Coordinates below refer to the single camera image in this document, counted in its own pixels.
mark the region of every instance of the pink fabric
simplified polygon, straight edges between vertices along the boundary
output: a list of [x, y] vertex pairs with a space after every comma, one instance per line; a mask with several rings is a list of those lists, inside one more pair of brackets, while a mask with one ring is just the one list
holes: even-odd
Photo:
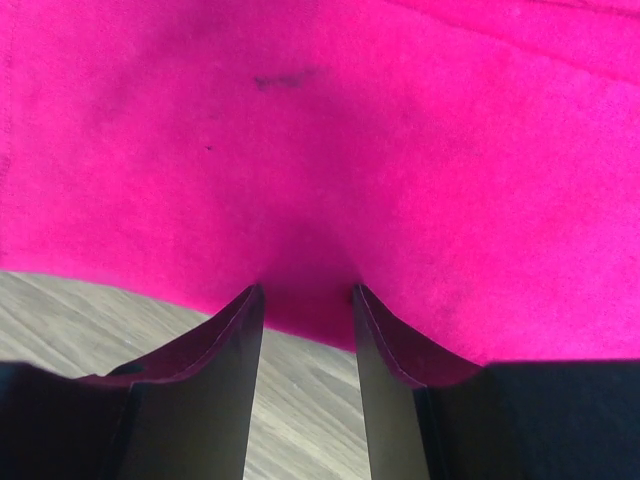
[[640, 1], [0, 3], [0, 267], [352, 346], [640, 351]]

